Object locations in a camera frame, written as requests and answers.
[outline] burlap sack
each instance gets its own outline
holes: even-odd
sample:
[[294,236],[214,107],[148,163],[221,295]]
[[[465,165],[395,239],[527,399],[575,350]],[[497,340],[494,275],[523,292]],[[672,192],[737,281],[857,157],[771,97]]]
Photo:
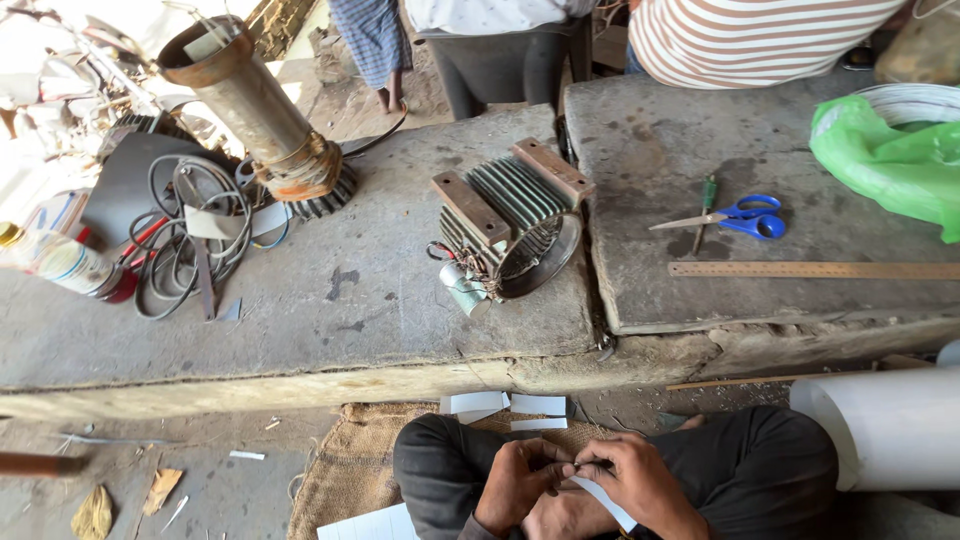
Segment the burlap sack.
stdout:
[[[394,481],[394,441],[411,420],[437,412],[437,404],[348,404],[320,443],[294,499],[287,540],[316,540],[317,527],[373,512],[400,502]],[[471,424],[479,430],[510,431],[510,421],[529,415],[500,411]],[[569,422],[566,430],[547,430],[543,438],[579,452],[592,438],[610,430]]]

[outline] black pants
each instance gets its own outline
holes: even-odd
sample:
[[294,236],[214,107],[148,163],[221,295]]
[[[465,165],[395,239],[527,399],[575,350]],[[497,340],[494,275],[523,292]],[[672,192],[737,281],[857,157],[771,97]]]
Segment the black pants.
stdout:
[[[400,432],[394,477],[421,540],[456,539],[480,500],[493,456],[515,438],[527,436],[475,430],[436,414]],[[756,406],[649,440],[722,537],[821,537],[837,456],[827,433],[801,413]],[[646,530],[639,536],[656,537]]]

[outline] concrete workbench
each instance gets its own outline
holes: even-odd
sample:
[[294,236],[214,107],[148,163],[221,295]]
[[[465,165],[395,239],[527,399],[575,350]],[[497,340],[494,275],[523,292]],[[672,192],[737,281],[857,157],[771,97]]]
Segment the concrete workbench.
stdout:
[[424,252],[439,239],[445,170],[509,154],[528,136],[556,148],[549,106],[401,131],[350,160],[360,187],[332,216],[250,250],[226,290],[238,322],[203,323],[200,298],[158,322],[13,270],[0,291],[0,387],[7,391],[234,380],[360,367],[469,363],[595,349],[578,254],[526,298],[469,320]]
[[[730,322],[796,324],[955,313],[955,282],[674,278],[675,260],[960,261],[940,227],[888,212],[834,179],[810,153],[818,103],[873,84],[837,70],[751,90],[664,86],[647,75],[569,86],[566,120],[580,169],[597,184],[589,228],[614,333],[714,328]],[[708,226],[648,231],[700,213],[703,178],[716,208],[751,193],[783,203],[786,235],[758,240]]]

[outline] dry leaf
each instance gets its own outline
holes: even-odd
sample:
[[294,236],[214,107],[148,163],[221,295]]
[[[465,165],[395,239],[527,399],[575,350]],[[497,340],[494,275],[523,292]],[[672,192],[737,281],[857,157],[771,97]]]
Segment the dry leaf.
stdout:
[[157,469],[154,474],[154,485],[150,486],[147,501],[143,504],[143,513],[148,516],[156,514],[182,475],[183,471],[177,469]]
[[70,530],[80,540],[104,540],[113,527],[113,501],[107,489],[98,485],[80,504],[70,520]]

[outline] blue scissors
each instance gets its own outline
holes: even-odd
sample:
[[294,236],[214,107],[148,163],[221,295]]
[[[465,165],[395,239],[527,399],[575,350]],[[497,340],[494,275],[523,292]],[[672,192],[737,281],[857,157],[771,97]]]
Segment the blue scissors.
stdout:
[[[749,203],[760,203],[765,206],[744,209],[743,205]],[[777,210],[782,205],[780,201],[769,195],[747,195],[737,201],[732,207],[719,209],[714,213],[707,215],[698,215],[689,219],[680,219],[669,223],[661,223],[650,228],[655,229],[673,229],[675,227],[689,227],[691,225],[706,225],[716,223],[720,227],[726,227],[735,231],[749,234],[769,240],[780,238],[786,232],[786,225],[783,220],[776,216]]]

